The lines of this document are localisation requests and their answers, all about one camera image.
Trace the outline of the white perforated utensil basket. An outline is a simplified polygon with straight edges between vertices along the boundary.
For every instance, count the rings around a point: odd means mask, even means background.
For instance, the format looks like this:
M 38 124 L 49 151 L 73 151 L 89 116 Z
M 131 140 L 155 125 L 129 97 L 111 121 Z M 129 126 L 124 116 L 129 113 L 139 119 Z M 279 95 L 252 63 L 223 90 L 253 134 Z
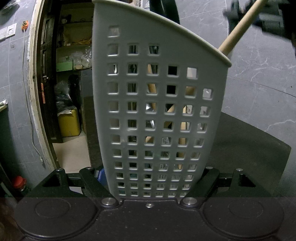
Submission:
M 230 60 L 151 11 L 95 1 L 92 81 L 107 184 L 117 198 L 182 198 L 201 178 Z

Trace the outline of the yellow container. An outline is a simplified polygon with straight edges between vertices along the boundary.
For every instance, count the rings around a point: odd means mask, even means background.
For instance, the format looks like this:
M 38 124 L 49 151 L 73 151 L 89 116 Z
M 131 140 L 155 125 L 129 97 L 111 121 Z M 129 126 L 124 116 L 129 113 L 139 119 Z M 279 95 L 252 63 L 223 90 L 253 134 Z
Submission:
M 80 135 L 78 110 L 76 107 L 65 109 L 58 113 L 58 121 L 63 138 Z

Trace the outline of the red capped bottle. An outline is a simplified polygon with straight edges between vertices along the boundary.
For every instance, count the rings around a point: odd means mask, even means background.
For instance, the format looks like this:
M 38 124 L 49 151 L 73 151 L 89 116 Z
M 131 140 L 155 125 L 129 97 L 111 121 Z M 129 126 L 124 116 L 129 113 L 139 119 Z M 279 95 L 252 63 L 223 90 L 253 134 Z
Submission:
M 14 188 L 17 190 L 24 190 L 26 187 L 26 179 L 23 178 L 22 176 L 17 176 L 14 180 Z

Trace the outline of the green box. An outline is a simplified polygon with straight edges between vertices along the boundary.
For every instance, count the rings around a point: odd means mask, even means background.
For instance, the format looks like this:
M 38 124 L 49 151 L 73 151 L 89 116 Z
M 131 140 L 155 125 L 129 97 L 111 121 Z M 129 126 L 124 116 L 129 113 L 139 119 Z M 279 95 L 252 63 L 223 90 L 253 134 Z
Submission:
M 72 62 L 61 62 L 56 64 L 56 71 L 63 72 L 63 71 L 70 71 L 73 69 Z

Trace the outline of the door frame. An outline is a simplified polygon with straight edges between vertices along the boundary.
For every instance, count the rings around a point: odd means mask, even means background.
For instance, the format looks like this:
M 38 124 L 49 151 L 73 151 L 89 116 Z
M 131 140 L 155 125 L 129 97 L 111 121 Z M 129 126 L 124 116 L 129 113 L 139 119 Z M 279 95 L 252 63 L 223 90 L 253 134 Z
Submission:
M 27 104 L 28 115 L 31 124 L 31 142 L 38 154 L 38 160 L 48 170 L 53 171 L 57 167 L 50 143 L 47 140 L 45 127 L 41 115 L 37 85 L 37 44 L 38 33 L 40 33 L 42 12 L 45 1 L 35 1 L 32 18 L 29 26 L 27 43 Z

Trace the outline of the orange wall plug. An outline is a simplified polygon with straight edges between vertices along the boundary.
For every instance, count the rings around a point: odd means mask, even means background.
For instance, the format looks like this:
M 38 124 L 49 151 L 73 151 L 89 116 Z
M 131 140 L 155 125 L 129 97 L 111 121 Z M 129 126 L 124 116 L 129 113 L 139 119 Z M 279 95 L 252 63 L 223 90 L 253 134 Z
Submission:
M 22 26 L 21 26 L 21 30 L 22 32 L 25 32 L 29 27 L 29 21 L 28 20 L 25 20 L 22 22 Z

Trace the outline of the white wall switch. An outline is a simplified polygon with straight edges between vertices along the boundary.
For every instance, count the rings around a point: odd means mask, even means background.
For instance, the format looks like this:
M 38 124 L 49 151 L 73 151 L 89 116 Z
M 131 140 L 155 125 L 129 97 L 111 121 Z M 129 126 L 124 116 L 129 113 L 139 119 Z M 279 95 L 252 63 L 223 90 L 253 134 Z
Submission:
M 16 26 L 17 26 L 17 23 L 0 29 L 0 41 L 6 38 L 9 38 L 11 36 L 14 36 L 16 34 Z

